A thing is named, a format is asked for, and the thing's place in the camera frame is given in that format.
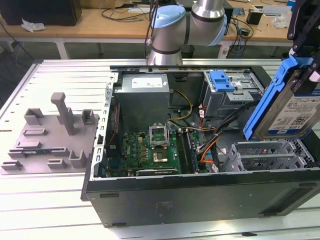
ram slot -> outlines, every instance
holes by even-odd
[[[193,174],[195,173],[196,169],[196,162],[195,166],[193,163],[193,155],[195,154],[193,152],[193,148],[191,145],[191,141],[188,141],[188,133],[187,132],[176,132],[175,139],[176,139],[176,146],[177,151],[179,154],[179,161],[180,161],[180,167],[181,167],[181,173],[182,174]]]

floor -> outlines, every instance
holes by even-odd
[[[35,59],[60,59],[59,52],[54,43],[26,42],[24,48]],[[142,59],[144,58],[143,44],[126,43],[104,43],[103,55],[98,55],[95,43],[67,43],[67,50],[72,59]],[[220,46],[196,46],[193,53],[195,59],[216,58]],[[16,85],[20,82],[28,66],[32,64],[32,59],[17,45],[14,53],[0,53],[0,107],[6,102]],[[244,59],[269,59],[273,47],[269,46],[248,46],[244,51]],[[281,58],[282,53],[288,52],[288,47],[280,47],[274,58]],[[236,53],[231,53],[229,58],[237,58]]]

green circuit board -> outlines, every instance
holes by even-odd
[[[163,132],[153,132],[153,141],[164,140]],[[199,145],[198,133],[190,132],[190,138],[194,149]],[[169,145],[165,149],[153,149],[150,144],[149,132],[125,132],[123,135],[121,169],[177,169],[181,174],[176,132],[168,133]],[[161,154],[166,162],[155,162],[155,154]]]

motherboard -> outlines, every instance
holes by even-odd
[[[108,159],[110,177],[192,174],[198,171],[196,158],[200,138],[196,131],[125,132],[121,157]],[[154,145],[166,141],[164,145]]]

white robotic arm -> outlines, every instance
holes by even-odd
[[[213,46],[226,31],[224,0],[199,0],[191,12],[184,7],[168,5],[158,9],[152,36],[148,65],[182,65],[182,45]]]

